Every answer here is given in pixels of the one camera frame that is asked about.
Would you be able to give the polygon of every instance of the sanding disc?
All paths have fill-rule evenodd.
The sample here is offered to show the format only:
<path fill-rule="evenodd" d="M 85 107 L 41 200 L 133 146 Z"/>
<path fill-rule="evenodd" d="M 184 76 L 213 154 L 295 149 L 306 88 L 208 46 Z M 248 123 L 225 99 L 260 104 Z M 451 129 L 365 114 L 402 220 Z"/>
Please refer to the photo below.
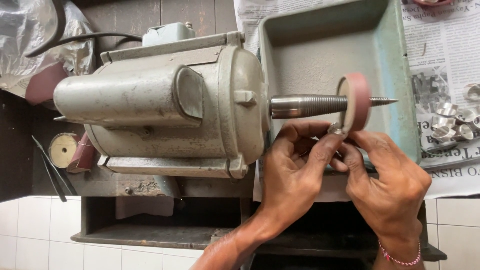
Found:
<path fill-rule="evenodd" d="M 367 124 L 372 96 L 367 79 L 363 74 L 348 73 L 340 79 L 337 88 L 339 96 L 347 96 L 347 110 L 340 114 L 342 131 L 362 130 Z"/>
<path fill-rule="evenodd" d="M 79 141 L 80 137 L 77 134 L 60 133 L 56 135 L 48 148 L 48 155 L 53 164 L 59 168 L 66 168 L 72 160 Z"/>

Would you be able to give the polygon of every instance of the pink string bracelet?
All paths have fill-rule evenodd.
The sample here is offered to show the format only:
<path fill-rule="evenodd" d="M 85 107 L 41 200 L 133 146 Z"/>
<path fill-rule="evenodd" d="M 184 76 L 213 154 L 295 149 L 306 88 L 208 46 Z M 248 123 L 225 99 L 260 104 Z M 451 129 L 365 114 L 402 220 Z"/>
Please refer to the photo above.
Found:
<path fill-rule="evenodd" d="M 392 258 L 388 252 L 385 250 L 385 248 L 382 246 L 382 243 L 380 243 L 380 240 L 378 240 L 378 246 L 380 247 L 380 250 L 382 251 L 382 254 L 383 256 L 387 259 L 387 261 L 390 261 L 392 260 L 393 262 L 395 263 L 398 263 L 400 265 L 404 265 L 404 266 L 414 266 L 416 265 L 418 262 L 420 262 L 420 241 L 419 241 L 419 253 L 417 255 L 417 258 L 413 261 L 413 262 L 401 262 L 399 260 L 396 260 L 394 258 Z"/>

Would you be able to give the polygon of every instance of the power cord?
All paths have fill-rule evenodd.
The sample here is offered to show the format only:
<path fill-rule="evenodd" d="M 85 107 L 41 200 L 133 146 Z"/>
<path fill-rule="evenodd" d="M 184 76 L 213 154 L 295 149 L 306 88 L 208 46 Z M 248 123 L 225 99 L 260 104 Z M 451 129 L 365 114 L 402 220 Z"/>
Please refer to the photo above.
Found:
<path fill-rule="evenodd" d="M 52 3 L 53 3 L 53 7 L 55 8 L 55 12 L 57 14 L 57 27 L 55 28 L 55 32 L 42 45 L 26 52 L 25 57 L 27 58 L 38 56 L 56 46 L 60 46 L 73 41 L 93 38 L 93 37 L 115 37 L 115 36 L 130 37 L 135 41 L 142 41 L 142 37 L 139 35 L 118 33 L 118 32 L 98 32 L 98 33 L 82 34 L 74 37 L 67 37 L 67 38 L 61 39 L 61 37 L 63 36 L 63 32 L 65 32 L 65 26 L 67 24 L 65 10 L 63 9 L 62 0 L 52 0 Z"/>

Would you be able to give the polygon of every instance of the plastic bag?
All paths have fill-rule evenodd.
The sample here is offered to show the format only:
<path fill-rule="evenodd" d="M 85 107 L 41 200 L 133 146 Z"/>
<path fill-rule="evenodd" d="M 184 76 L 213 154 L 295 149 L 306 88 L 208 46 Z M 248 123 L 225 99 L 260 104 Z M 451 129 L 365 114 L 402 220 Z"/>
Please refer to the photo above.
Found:
<path fill-rule="evenodd" d="M 70 1 L 64 4 L 67 24 L 63 38 L 92 33 L 82 12 Z M 0 87 L 19 96 L 29 79 L 58 62 L 69 75 L 90 74 L 94 70 L 94 40 L 70 42 L 37 57 L 23 54 L 45 42 L 57 26 L 57 16 L 49 0 L 2 0 L 0 2 Z"/>

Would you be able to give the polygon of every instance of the motor shaft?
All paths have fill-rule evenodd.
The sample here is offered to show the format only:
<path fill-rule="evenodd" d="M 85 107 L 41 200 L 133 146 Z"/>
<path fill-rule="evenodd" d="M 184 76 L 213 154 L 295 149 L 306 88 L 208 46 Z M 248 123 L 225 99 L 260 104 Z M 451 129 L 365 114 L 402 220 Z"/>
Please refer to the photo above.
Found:
<path fill-rule="evenodd" d="M 372 107 L 395 103 L 398 99 L 372 97 Z M 272 119 L 303 118 L 347 110 L 347 97 L 334 95 L 280 95 L 269 102 Z"/>

